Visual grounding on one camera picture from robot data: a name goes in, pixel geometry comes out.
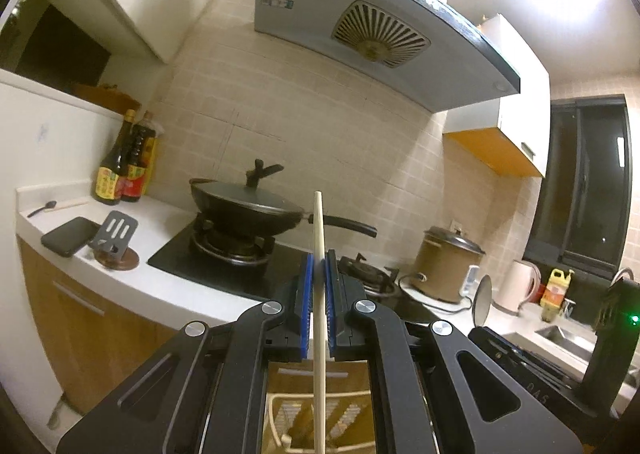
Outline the wooden chopstick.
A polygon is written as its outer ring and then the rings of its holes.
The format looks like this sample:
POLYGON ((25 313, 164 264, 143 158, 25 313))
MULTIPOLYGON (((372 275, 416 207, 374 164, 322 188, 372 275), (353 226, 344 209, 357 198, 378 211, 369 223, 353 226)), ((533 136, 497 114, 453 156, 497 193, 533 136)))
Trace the wooden chopstick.
POLYGON ((326 452, 326 281, 322 193, 314 192, 314 452, 326 452))

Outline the yellow oil bottle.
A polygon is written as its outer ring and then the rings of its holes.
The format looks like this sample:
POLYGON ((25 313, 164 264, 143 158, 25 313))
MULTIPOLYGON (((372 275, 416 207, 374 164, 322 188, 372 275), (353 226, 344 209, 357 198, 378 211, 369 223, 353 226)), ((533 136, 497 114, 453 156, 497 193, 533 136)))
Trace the yellow oil bottle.
POLYGON ((563 271, 555 268, 551 271, 544 293, 540 298, 541 319, 551 323, 560 313, 567 289, 570 287, 575 271, 570 269, 563 271))

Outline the clear plastic spoon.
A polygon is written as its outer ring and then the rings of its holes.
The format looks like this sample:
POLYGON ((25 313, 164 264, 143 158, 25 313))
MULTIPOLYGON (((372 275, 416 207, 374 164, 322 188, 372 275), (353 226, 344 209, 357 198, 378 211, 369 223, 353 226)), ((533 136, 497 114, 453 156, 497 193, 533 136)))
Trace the clear plastic spoon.
POLYGON ((472 320, 475 327, 486 323, 491 308, 492 283, 491 277, 485 274, 477 285, 472 302, 472 320))

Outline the sink faucet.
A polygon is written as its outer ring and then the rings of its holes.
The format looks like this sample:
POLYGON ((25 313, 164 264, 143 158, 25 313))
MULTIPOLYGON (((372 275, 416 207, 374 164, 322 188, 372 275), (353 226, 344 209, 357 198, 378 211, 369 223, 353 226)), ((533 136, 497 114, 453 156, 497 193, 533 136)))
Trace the sink faucet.
POLYGON ((614 285, 615 283, 617 283, 620 280, 633 281, 634 280, 634 271, 631 270, 631 268, 629 266, 624 266, 623 268, 621 268, 620 270, 618 270, 614 274, 611 284, 614 285))

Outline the brown rice cooker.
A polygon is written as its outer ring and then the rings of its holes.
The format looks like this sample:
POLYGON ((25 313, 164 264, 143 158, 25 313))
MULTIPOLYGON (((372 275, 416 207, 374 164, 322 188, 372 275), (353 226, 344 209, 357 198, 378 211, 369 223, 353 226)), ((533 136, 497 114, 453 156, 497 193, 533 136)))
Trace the brown rice cooker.
POLYGON ((471 266, 478 266, 485 252, 459 233, 431 226, 424 237, 413 270, 411 284, 431 298, 457 304, 471 266))

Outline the white electric kettle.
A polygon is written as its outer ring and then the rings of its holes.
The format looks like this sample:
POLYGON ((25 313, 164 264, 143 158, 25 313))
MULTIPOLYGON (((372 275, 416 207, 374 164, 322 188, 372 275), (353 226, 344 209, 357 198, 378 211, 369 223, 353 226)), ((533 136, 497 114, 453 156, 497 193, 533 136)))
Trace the white electric kettle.
POLYGON ((541 274, 536 264, 513 260, 502 284, 492 295, 492 305, 498 310, 518 315, 523 304, 534 298, 540 287, 541 274))

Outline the gas stove cooktop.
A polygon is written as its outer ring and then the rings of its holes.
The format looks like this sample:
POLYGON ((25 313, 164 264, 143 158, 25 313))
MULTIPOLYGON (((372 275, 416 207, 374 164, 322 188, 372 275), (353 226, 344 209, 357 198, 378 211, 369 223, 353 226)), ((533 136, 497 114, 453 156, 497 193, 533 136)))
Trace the gas stove cooktop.
MULTIPOLYGON (((276 243, 268 262, 259 266, 236 266, 203 252, 194 242, 195 222, 191 222, 149 258, 158 270, 236 296, 266 300, 280 285, 296 278, 306 252, 276 243)), ((379 269, 363 255, 343 256, 336 260, 338 273, 363 284, 367 297, 393 309, 400 318, 411 323, 434 321, 435 313, 411 299, 399 286, 399 271, 386 266, 379 269)))

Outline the grey phone stand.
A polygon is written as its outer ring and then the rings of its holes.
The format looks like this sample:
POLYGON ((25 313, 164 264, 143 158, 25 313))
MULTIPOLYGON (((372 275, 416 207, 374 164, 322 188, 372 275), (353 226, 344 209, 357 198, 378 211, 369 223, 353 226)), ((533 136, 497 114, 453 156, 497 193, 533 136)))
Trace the grey phone stand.
POLYGON ((137 228, 134 217, 112 210, 89 243, 96 261, 108 270, 134 270, 140 258, 129 244, 137 228))

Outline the black wok with lid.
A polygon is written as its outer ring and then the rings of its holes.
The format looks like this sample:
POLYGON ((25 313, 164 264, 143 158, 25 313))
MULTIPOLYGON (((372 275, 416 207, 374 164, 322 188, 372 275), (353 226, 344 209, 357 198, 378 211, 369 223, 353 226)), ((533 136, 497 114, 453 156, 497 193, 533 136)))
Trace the black wok with lid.
POLYGON ((189 180, 198 211, 220 232, 239 236, 270 237, 295 229, 303 220, 314 224, 314 211, 258 186, 261 180, 281 172, 281 164, 265 166, 256 158, 244 183, 206 178, 189 180))

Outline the black smartphone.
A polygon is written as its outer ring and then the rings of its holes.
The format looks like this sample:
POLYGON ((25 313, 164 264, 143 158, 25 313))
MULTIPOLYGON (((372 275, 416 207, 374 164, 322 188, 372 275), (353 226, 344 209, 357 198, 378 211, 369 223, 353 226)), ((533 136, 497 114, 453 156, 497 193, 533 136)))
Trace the black smartphone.
POLYGON ((84 217, 76 217, 43 234, 40 243, 55 254, 70 258, 96 236, 99 225, 84 217))

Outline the dark soy sauce bottle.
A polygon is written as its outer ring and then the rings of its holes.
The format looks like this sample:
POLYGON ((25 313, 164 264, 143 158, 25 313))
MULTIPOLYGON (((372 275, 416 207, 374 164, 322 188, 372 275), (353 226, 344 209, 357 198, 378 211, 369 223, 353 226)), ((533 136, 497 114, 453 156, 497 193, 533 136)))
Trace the dark soy sauce bottle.
POLYGON ((135 110, 126 111, 115 143, 100 162, 96 173, 93 195, 105 205, 116 205, 122 198, 127 175, 128 142, 135 117, 135 110))

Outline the small spoon on counter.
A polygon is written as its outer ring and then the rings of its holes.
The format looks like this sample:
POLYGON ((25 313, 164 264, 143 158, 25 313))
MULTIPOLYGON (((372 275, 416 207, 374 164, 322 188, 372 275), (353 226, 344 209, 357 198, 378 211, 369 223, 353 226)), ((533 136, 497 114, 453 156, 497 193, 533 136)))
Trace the small spoon on counter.
POLYGON ((56 210, 63 210, 67 208, 72 208, 76 206, 82 206, 88 203, 88 200, 68 200, 67 202, 57 202, 56 200, 50 200, 50 202, 45 203, 43 206, 33 210, 30 212, 26 218, 35 217, 37 214, 42 214, 43 212, 51 212, 56 210))

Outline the dark vinegar bottle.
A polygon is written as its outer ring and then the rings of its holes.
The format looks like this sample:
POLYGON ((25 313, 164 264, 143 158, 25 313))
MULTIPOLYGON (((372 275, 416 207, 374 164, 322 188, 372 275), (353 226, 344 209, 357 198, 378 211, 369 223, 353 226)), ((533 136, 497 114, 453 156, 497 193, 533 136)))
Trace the dark vinegar bottle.
POLYGON ((156 134, 154 115, 147 110, 140 122, 137 122, 132 128, 127 155, 127 174, 122 191, 124 202, 137 202, 143 194, 146 174, 152 162, 156 134))

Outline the grey range hood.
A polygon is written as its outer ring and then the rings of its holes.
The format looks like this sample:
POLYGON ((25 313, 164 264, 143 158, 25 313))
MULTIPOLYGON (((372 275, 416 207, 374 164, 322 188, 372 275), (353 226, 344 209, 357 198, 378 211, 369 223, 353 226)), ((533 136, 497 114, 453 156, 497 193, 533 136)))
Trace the grey range hood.
POLYGON ((495 47, 439 0, 255 0, 254 26, 432 113, 521 90, 520 76, 495 47))

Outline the white wall cabinet orange bottom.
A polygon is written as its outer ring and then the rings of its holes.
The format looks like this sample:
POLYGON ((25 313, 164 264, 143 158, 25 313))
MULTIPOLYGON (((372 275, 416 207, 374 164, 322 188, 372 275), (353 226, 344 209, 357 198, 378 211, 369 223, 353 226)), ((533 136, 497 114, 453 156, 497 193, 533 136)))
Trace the white wall cabinet orange bottom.
POLYGON ((521 92, 450 110, 444 136, 500 176, 542 178, 550 141, 549 74, 504 16, 478 28, 518 73, 521 92))

